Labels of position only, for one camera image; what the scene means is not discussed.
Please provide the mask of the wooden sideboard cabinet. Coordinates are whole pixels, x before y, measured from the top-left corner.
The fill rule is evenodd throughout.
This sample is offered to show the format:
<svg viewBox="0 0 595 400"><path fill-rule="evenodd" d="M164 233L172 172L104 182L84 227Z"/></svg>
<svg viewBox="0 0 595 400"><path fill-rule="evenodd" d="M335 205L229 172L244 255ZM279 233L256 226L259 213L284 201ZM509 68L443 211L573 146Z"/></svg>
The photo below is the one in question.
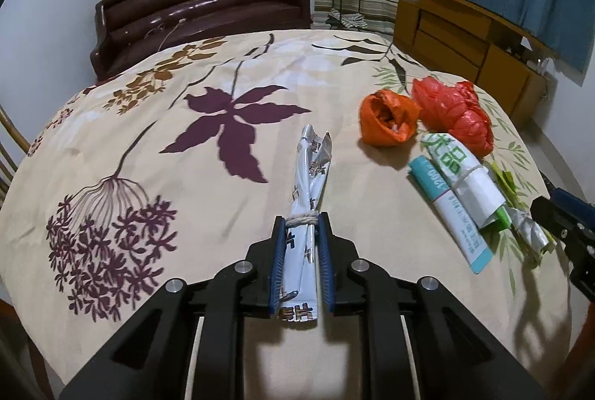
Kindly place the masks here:
<svg viewBox="0 0 595 400"><path fill-rule="evenodd" d="M486 91L518 129L547 92L537 65L557 56L525 29L470 0L398 1L393 41L426 68Z"/></svg>

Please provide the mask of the checkered cloth on stand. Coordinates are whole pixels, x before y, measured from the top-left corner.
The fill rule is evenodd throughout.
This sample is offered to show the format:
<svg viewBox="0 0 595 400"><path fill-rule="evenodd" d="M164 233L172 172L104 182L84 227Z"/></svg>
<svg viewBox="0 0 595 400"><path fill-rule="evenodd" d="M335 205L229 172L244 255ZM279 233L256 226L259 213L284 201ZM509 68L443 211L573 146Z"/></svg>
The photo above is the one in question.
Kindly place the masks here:
<svg viewBox="0 0 595 400"><path fill-rule="evenodd" d="M336 29L366 29L368 26L361 13L344 13L336 8L328 12L326 22Z"/></svg>

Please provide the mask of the silver wrapper with string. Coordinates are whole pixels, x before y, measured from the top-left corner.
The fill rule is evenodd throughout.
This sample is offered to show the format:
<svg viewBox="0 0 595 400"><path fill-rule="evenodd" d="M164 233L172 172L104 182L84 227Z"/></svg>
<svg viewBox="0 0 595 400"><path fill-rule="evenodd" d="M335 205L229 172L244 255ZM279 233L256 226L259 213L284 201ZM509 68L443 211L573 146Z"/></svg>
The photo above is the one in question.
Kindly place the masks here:
<svg viewBox="0 0 595 400"><path fill-rule="evenodd" d="M329 134L318 136L310 124L296 148L292 206L285 219L285 253L277 316L284 322L318 319L316 226L332 161Z"/></svg>

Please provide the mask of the wooden chair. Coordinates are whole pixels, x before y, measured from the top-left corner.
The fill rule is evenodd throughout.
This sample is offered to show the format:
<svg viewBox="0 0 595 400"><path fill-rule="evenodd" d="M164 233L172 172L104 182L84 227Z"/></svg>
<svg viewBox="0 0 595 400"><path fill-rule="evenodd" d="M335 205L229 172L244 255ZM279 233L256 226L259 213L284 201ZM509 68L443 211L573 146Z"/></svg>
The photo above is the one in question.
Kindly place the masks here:
<svg viewBox="0 0 595 400"><path fill-rule="evenodd" d="M18 170L17 161L27 155L30 143L15 126L4 108L1 108L1 204Z"/></svg>

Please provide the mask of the red crumpled plastic bag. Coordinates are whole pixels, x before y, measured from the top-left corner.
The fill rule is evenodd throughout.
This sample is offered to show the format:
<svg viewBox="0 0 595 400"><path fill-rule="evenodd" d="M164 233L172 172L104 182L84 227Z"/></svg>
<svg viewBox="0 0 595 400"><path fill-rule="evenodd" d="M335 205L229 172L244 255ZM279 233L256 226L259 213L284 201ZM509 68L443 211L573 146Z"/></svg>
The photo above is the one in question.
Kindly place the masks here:
<svg viewBox="0 0 595 400"><path fill-rule="evenodd" d="M447 86L433 77L412 83L411 98L421 109L419 118L429 131L449 133L478 158L492 153L491 119L481 108L472 83Z"/></svg>

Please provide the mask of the dark brown leather sofa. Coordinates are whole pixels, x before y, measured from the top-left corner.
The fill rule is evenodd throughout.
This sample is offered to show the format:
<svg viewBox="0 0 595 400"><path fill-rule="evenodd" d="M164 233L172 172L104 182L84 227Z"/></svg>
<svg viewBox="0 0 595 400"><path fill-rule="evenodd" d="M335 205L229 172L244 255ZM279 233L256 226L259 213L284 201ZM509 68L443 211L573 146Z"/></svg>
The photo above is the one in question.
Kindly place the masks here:
<svg viewBox="0 0 595 400"><path fill-rule="evenodd" d="M106 82L162 49L218 36L309 29L310 0L100 0L90 54Z"/></svg>

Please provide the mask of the white green rolled bag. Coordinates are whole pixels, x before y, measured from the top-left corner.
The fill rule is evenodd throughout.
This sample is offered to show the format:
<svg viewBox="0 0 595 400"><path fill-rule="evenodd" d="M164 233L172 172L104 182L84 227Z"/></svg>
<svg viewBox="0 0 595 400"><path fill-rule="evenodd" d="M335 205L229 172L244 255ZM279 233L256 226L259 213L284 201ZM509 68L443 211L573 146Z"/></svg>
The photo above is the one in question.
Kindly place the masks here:
<svg viewBox="0 0 595 400"><path fill-rule="evenodd" d="M422 147L479 230L509 229L506 199L477 157L450 133L425 133Z"/></svg>

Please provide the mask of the orange crumpled plastic bag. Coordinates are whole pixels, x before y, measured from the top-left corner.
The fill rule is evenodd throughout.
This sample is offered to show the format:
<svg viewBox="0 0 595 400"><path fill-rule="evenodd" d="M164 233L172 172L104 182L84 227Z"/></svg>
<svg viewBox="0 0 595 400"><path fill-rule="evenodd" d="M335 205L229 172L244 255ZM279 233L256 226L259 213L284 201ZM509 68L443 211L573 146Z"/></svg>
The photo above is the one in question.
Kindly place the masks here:
<svg viewBox="0 0 595 400"><path fill-rule="evenodd" d="M421 107L414 100L388 89L366 96L359 108L361 139L375 147L406 143L418 130Z"/></svg>

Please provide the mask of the green silver crumpled wrapper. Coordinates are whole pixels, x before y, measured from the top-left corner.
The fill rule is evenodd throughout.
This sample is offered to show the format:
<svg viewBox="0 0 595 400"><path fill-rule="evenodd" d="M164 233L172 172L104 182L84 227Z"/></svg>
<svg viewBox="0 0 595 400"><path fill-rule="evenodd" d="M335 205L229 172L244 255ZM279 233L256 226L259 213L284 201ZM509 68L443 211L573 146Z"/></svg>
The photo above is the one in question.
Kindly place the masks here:
<svg viewBox="0 0 595 400"><path fill-rule="evenodd" d="M499 191L504 195L505 209L510 216L512 229L523 240L527 250L535 259L541 259L544 254L553 252L555 240L534 221L530 215L530 208L521 201L512 172L503 170L496 162L491 162L488 169Z"/></svg>

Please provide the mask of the floral beige tablecloth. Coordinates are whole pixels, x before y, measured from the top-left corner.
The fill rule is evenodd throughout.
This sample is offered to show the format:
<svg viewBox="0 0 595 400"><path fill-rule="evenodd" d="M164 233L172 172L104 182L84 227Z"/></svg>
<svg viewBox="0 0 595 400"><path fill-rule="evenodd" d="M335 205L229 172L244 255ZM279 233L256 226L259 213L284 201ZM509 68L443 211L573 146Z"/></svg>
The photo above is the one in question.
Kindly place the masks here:
<svg viewBox="0 0 595 400"><path fill-rule="evenodd" d="M241 259L290 211L306 126L332 140L321 207L390 275L432 275L551 385L570 347L568 267L527 264L510 232L480 273L408 174L418 140L366 145L361 101L428 70L371 33L285 30L165 49L68 100L1 208L1 276L62 381L167 279Z"/></svg>

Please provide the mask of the teal white tube packet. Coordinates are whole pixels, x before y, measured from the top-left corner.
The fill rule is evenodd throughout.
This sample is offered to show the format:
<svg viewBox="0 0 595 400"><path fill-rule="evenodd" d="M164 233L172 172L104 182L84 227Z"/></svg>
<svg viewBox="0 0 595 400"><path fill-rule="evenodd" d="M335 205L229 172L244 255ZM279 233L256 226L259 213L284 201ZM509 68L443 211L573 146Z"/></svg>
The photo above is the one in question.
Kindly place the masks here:
<svg viewBox="0 0 595 400"><path fill-rule="evenodd" d="M492 258L492 252L475 223L442 174L422 155L408 164L411 174L421 186L445 227L457 243L471 271L479 274Z"/></svg>

